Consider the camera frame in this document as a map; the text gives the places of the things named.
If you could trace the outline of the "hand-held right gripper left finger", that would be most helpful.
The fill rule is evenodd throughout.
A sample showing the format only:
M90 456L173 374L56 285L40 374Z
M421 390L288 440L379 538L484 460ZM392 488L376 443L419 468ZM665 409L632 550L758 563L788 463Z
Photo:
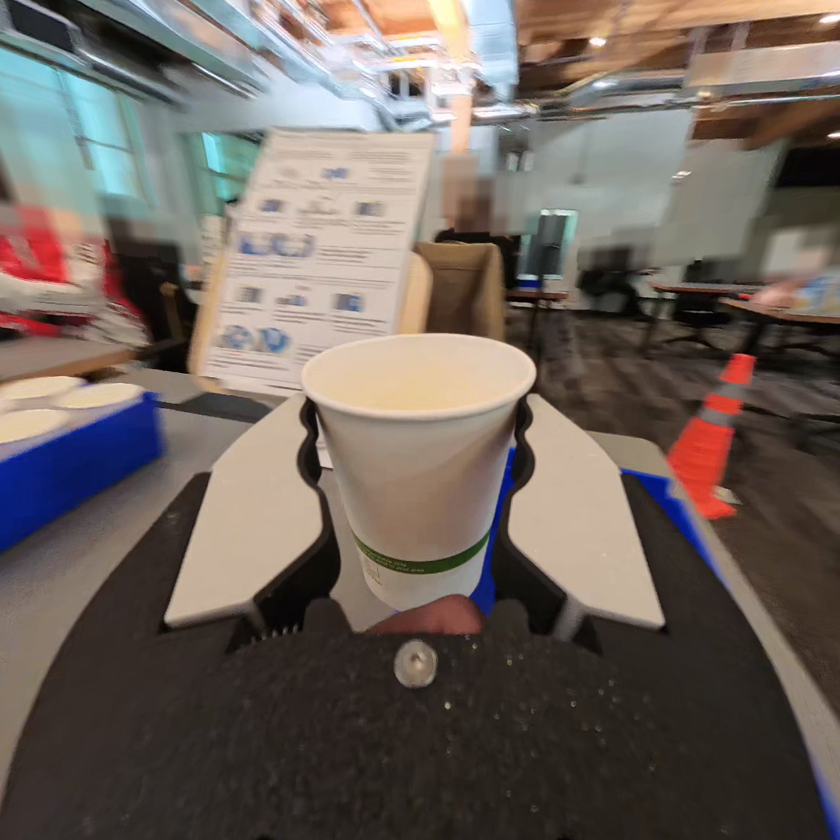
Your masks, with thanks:
M322 488L314 404L296 395L220 456L164 613L175 631L243 620L258 637L300 633L328 600L340 546Z

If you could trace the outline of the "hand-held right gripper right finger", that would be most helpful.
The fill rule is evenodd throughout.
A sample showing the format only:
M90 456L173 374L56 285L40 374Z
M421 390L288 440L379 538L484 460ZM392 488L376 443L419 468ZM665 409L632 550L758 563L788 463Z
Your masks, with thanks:
M513 484L492 555L497 596L530 629L571 640L588 618L657 632L665 615L614 460L530 394L518 406Z

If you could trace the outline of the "blue plastic bin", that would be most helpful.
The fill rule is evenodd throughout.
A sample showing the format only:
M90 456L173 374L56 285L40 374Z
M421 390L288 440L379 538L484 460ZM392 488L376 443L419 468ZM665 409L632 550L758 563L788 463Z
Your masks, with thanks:
M749 622L675 520L664 479L622 475L665 626L587 615L497 538L487 679L467 715L476 838L838 838L800 728Z
M54 433L2 445L1 551L161 457L165 441L156 394Z

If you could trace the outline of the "person's right hand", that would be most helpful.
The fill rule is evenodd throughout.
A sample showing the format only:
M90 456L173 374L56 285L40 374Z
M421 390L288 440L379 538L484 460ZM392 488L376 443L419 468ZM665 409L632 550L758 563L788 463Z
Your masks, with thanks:
M372 625L366 634L472 635L481 632L485 617L465 595L447 595L425 605L397 612Z

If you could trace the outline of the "orange traffic cone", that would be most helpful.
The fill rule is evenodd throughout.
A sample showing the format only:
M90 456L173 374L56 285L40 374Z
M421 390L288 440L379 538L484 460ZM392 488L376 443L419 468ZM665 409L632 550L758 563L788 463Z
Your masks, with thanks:
M735 515L718 495L728 464L734 426L748 396L755 357L735 353L668 452L667 461L699 514L715 521Z

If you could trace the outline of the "wood-edged table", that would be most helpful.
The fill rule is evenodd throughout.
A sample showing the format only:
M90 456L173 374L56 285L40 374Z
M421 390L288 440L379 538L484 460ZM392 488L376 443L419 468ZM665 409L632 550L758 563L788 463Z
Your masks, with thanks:
M86 376L135 361L138 351L119 344L27 336L1 343L1 384L44 376Z

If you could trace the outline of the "tan cloth cover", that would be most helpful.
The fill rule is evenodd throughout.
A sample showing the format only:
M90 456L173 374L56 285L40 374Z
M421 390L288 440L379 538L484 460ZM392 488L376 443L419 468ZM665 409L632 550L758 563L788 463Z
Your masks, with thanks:
M506 341L506 287L496 245L417 242L431 270L426 333L458 333Z

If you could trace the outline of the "long wood-top desk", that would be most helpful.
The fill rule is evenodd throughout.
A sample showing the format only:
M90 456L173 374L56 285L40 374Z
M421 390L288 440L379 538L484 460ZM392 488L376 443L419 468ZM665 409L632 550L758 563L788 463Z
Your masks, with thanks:
M673 343L691 343L697 347L721 352L720 347L706 338L706 331L725 327L731 320L730 315L718 310L719 307L735 312L749 325L736 349L736 352L741 354L759 355L763 336L773 326L786 329L803 328L824 335L838 335L838 317L774 308L755 302L753 297L759 291L757 287L730 287L715 283L669 285L661 281L653 281L650 286L656 295L648 316L647 330L639 348L643 356L647 356L653 349ZM673 320L687 327L689 332L658 340L655 334L660 322L659 316L665 309L665 304L670 301L675 305Z

